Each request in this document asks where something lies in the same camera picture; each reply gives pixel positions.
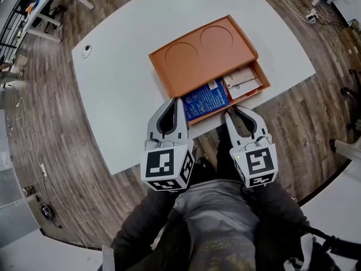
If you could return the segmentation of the black harness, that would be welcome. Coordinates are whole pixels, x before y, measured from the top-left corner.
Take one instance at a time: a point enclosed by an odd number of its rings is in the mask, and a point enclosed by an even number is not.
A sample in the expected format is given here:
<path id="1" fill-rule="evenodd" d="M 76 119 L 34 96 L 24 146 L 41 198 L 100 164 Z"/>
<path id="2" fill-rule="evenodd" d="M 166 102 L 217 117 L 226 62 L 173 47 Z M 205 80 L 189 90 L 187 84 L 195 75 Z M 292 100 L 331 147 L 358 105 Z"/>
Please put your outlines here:
<path id="1" fill-rule="evenodd" d="M 246 202 L 245 186 L 240 193 Z M 341 271 L 331 254 L 356 260 L 361 270 L 361 243 L 342 240 L 311 226 L 275 222 L 259 215 L 254 233 L 256 271 Z"/>

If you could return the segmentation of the blue packet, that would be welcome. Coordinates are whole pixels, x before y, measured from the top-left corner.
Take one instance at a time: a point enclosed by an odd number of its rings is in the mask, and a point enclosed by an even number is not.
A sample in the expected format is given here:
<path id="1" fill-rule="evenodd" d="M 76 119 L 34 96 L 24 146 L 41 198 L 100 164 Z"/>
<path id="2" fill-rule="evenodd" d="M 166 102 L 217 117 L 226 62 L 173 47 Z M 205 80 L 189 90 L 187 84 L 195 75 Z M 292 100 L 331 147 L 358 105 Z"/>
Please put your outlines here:
<path id="1" fill-rule="evenodd" d="M 230 104 L 221 78 L 182 96 L 182 101 L 187 121 L 198 119 Z"/>

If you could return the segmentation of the cardboard box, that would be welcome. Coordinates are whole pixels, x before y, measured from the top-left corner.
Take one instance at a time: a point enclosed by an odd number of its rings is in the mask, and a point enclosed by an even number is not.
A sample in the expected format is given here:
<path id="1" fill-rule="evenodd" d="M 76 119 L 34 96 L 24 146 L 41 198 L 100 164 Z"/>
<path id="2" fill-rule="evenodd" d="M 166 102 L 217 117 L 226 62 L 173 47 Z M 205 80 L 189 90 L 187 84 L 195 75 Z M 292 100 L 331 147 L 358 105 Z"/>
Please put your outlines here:
<path id="1" fill-rule="evenodd" d="M 361 37 L 360 32 L 354 24 L 344 27 L 340 33 L 341 40 L 349 48 L 353 48 L 355 53 L 360 56 L 361 59 Z"/>

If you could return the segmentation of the person's torso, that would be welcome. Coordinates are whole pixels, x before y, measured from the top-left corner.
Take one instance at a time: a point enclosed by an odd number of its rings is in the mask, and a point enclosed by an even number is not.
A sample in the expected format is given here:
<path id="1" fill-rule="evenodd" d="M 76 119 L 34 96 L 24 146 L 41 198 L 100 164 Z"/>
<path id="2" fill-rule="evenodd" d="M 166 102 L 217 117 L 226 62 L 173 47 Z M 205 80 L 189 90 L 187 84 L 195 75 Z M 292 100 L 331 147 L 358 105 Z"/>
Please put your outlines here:
<path id="1" fill-rule="evenodd" d="M 188 271 L 256 271 L 259 219 L 240 188 L 239 181 L 212 180 L 191 186 L 176 199 L 174 209 L 191 237 Z"/>

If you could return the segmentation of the black office chair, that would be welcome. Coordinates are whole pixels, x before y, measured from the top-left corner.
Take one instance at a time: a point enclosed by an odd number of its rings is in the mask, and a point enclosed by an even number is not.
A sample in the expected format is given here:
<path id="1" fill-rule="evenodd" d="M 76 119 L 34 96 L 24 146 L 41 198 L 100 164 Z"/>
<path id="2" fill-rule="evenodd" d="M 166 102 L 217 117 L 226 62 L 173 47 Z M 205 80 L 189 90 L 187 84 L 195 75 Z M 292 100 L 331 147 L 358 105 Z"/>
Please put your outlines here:
<path id="1" fill-rule="evenodd" d="M 49 0 L 46 3 L 45 7 L 40 11 L 40 14 L 54 19 L 57 14 L 60 14 L 61 12 L 66 12 L 67 8 L 63 5 L 57 5 L 56 7 L 52 8 L 53 2 L 54 0 Z M 32 23 L 32 27 L 37 27 L 41 23 L 41 21 L 41 18 L 35 18 L 34 22 Z"/>
<path id="2" fill-rule="evenodd" d="M 356 111 L 355 114 L 351 116 L 351 120 L 347 124 L 346 129 L 361 132 L 361 82 L 358 76 L 358 74 L 361 75 L 361 71 L 349 69 L 349 74 L 355 79 L 357 91 L 353 91 L 347 87 L 342 87 L 340 89 L 340 93 L 343 96 L 348 96 L 356 100 Z"/>

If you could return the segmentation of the person's right forearm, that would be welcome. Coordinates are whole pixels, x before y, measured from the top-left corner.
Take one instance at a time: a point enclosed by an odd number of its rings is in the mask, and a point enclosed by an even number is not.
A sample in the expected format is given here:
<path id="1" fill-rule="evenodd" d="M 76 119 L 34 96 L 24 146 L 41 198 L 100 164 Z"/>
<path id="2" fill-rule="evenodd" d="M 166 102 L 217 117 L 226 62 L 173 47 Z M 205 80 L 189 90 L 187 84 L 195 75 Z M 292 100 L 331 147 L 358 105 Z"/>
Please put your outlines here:
<path id="1" fill-rule="evenodd" d="M 244 191 L 250 205 L 262 217 L 275 222 L 310 226 L 299 205 L 278 182 L 245 188 Z"/>

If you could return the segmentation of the white labelled snack packet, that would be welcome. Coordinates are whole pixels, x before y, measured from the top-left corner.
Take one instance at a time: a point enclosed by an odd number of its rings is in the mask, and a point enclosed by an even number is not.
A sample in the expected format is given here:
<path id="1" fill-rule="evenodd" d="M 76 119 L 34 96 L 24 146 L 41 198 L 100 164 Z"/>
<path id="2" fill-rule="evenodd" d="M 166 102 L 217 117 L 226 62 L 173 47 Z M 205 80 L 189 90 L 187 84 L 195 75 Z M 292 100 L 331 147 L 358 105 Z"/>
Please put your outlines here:
<path id="1" fill-rule="evenodd" d="M 235 85 L 253 80 L 257 77 L 258 76 L 253 70 L 253 68 L 245 67 L 245 68 L 237 68 L 233 72 L 224 75 L 223 81 L 228 88 L 231 88 Z"/>

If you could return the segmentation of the white curved desk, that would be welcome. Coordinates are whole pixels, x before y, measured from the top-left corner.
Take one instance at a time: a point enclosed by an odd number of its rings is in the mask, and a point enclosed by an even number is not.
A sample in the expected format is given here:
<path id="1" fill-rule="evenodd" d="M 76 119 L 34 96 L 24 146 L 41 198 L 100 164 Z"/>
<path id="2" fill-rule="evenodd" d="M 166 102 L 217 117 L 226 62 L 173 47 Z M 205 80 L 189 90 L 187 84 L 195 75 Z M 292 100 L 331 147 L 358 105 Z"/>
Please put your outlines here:
<path id="1" fill-rule="evenodd" d="M 312 227 L 361 243 L 361 163 L 352 161 L 301 209 Z"/>
<path id="2" fill-rule="evenodd" d="M 35 230 L 0 248 L 0 271 L 97 271 L 102 253 L 72 246 Z"/>

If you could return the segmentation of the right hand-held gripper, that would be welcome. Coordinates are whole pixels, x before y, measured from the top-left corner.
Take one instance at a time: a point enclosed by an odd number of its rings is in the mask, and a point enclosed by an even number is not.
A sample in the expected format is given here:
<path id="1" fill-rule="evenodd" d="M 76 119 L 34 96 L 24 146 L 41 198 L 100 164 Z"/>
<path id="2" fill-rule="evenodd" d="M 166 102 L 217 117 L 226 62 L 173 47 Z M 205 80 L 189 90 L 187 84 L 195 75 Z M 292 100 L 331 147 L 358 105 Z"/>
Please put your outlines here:
<path id="1" fill-rule="evenodd" d="M 278 160 L 274 143 L 258 147 L 256 139 L 268 133 L 264 119 L 249 108 L 233 105 L 224 118 L 233 148 L 230 156 L 247 188 L 275 181 Z"/>

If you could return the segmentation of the black railing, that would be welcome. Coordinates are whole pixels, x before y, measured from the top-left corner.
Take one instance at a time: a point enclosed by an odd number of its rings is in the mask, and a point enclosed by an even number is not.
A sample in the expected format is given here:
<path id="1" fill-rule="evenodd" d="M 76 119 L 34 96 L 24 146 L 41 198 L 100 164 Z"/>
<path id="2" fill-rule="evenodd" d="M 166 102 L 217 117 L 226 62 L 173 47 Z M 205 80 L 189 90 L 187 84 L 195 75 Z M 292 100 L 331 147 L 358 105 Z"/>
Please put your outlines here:
<path id="1" fill-rule="evenodd" d="M 15 51 L 16 32 L 30 0 L 0 0 L 0 58 L 8 61 Z"/>

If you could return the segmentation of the person's legs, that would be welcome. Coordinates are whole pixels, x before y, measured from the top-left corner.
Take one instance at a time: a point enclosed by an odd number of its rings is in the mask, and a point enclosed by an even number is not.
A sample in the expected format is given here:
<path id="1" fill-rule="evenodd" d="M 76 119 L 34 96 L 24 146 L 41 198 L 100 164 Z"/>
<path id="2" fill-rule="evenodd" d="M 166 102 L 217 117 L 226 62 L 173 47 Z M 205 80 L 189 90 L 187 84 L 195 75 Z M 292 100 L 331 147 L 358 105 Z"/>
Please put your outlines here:
<path id="1" fill-rule="evenodd" d="M 215 168 L 205 157 L 197 159 L 193 166 L 190 185 L 211 180 L 233 180 L 241 182 L 241 177 L 230 156 L 232 144 L 226 124 L 222 124 L 217 129 L 219 144 L 217 148 L 217 167 Z"/>

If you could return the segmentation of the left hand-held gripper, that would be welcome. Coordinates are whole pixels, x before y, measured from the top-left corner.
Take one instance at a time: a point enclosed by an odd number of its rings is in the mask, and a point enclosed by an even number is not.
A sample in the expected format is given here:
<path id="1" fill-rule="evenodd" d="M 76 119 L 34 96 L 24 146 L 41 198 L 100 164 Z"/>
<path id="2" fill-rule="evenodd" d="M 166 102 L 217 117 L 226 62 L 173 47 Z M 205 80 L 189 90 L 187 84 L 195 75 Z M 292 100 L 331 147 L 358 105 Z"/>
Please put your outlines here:
<path id="1" fill-rule="evenodd" d="M 159 141 L 159 148 L 140 155 L 141 180 L 154 191 L 180 191 L 188 187 L 195 163 L 193 140 L 188 137 L 184 104 L 175 97 L 152 115 L 147 139 Z"/>

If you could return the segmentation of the black round device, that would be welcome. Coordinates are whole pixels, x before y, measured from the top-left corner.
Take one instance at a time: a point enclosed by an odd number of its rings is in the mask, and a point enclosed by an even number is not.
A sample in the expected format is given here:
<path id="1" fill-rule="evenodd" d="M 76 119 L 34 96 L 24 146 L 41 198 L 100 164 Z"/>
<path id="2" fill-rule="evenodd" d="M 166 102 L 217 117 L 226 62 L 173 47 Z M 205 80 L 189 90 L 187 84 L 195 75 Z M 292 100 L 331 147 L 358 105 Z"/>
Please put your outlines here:
<path id="1" fill-rule="evenodd" d="M 43 215 L 43 217 L 47 220 L 47 221 L 52 221 L 54 218 L 54 214 L 52 209 L 48 206 L 48 205 L 41 205 L 39 208 L 41 214 Z"/>

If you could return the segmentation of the orange storage box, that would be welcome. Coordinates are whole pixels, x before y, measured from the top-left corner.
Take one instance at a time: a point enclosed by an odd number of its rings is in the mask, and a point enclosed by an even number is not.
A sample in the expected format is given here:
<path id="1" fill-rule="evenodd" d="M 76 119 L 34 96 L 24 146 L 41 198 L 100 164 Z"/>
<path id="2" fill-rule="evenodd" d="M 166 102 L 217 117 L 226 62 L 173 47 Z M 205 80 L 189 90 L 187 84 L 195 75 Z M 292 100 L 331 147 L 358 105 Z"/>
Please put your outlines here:
<path id="1" fill-rule="evenodd" d="M 258 59 L 231 15 L 199 27 L 149 55 L 169 97 L 181 97 Z"/>

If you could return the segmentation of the orange drawer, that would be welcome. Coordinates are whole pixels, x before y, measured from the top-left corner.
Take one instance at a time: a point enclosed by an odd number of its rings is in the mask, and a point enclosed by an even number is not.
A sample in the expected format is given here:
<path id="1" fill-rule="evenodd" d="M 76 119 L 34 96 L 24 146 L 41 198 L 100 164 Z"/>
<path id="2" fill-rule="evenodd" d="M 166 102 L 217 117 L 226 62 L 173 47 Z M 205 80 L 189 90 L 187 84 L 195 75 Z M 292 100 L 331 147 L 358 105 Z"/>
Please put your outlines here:
<path id="1" fill-rule="evenodd" d="M 236 99 L 231 99 L 231 97 L 228 96 L 228 100 L 229 100 L 229 102 L 230 102 L 230 104 L 229 104 L 228 106 L 223 107 L 223 108 L 220 108 L 220 109 L 218 109 L 217 111 L 214 111 L 214 112 L 209 113 L 209 114 L 207 114 L 207 115 L 204 115 L 204 116 L 202 116 L 202 117 L 199 117 L 198 119 L 194 119 L 194 120 L 192 120 L 192 121 L 188 121 L 188 124 L 189 124 L 189 125 L 193 125 L 193 124 L 195 124 L 195 123 L 198 123 L 198 122 L 200 122 L 200 121 L 202 121 L 202 120 L 204 120 L 204 119 L 206 119 L 206 118 L 208 118 L 208 117 L 210 117 L 210 116 L 215 115 L 216 113 L 221 112 L 222 110 L 225 110 L 227 107 L 230 107 L 230 106 L 233 106 L 233 105 L 235 105 L 235 104 L 237 104 L 237 103 L 240 103 L 240 102 L 244 101 L 245 99 L 247 99 L 247 98 L 249 98 L 249 97 L 251 97 L 251 96 L 253 96 L 253 95 L 255 95 L 255 94 L 258 94 L 258 93 L 262 92 L 263 90 L 265 90 L 265 89 L 267 89 L 267 88 L 270 87 L 270 83 L 269 83 L 269 81 L 268 81 L 268 79 L 267 79 L 267 77 L 266 77 L 263 69 L 261 68 L 261 66 L 259 65 L 259 63 L 258 63 L 256 60 L 253 61 L 253 62 L 251 62 L 251 63 L 249 63 L 249 64 L 247 65 L 247 67 L 253 68 L 253 70 L 255 71 L 255 73 L 256 73 L 257 76 L 258 76 L 257 78 L 261 81 L 261 83 L 263 83 L 263 86 L 261 86 L 261 87 L 255 89 L 255 90 L 249 92 L 248 94 L 245 94 L 245 95 L 243 95 L 243 96 L 241 96 L 241 97 L 239 97 L 239 98 L 236 98 Z"/>

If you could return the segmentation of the white metal rack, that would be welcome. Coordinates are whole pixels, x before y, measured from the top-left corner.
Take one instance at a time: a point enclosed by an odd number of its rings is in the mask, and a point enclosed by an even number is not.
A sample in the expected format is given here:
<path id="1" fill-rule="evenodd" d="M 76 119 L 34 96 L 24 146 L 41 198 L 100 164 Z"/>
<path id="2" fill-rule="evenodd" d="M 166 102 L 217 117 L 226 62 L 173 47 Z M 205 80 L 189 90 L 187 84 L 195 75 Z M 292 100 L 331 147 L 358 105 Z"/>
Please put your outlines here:
<path id="1" fill-rule="evenodd" d="M 361 163 L 361 137 L 351 144 L 334 139 L 330 139 L 329 144 L 333 152 Z"/>

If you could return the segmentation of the person's left forearm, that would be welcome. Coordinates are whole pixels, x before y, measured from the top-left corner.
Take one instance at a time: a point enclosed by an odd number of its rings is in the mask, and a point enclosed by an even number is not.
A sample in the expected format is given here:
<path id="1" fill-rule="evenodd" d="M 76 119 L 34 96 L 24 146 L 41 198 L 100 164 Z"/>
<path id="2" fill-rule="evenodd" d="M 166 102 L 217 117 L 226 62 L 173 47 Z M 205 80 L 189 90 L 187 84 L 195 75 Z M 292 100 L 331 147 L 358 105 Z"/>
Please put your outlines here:
<path id="1" fill-rule="evenodd" d="M 148 191 L 111 243 L 115 271 L 188 271 L 191 238 L 173 210 L 178 196 Z"/>

